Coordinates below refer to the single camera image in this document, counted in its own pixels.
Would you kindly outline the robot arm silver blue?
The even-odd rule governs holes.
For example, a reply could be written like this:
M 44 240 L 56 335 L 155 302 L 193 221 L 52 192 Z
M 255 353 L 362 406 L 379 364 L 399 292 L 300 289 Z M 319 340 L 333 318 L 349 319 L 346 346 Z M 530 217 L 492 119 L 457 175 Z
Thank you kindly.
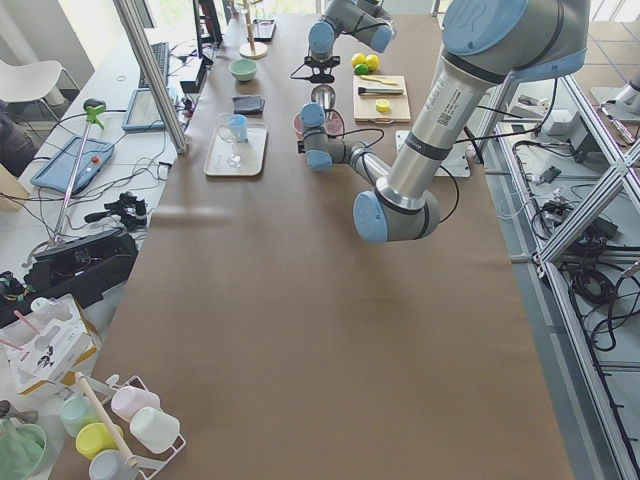
M 396 35 L 396 25 L 381 1 L 330 1 L 311 26 L 307 55 L 290 78 L 312 84 L 333 83 L 332 70 L 341 63 L 333 47 L 340 35 L 351 36 L 375 52 L 384 53 Z
M 372 185 L 357 195 L 353 219 L 371 243 L 421 239 L 440 221 L 428 186 L 485 92 L 511 79 L 554 79 L 585 60 L 587 1 L 454 1 L 443 19 L 437 76 L 392 165 L 356 142 L 330 137 L 316 102 L 300 112 L 308 166 L 347 164 Z

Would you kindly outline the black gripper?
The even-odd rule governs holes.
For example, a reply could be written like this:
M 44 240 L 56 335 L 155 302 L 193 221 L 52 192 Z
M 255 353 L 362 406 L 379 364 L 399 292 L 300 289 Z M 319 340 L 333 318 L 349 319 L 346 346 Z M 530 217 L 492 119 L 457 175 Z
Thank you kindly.
M 324 60 L 318 60 L 311 55 L 304 57 L 303 63 L 290 74 L 292 80 L 303 80 L 310 83 L 333 83 L 335 77 L 332 74 L 333 68 L 339 66 L 341 57 L 334 55 Z M 311 73 L 308 76 L 299 76 L 298 72 L 303 67 L 309 67 Z

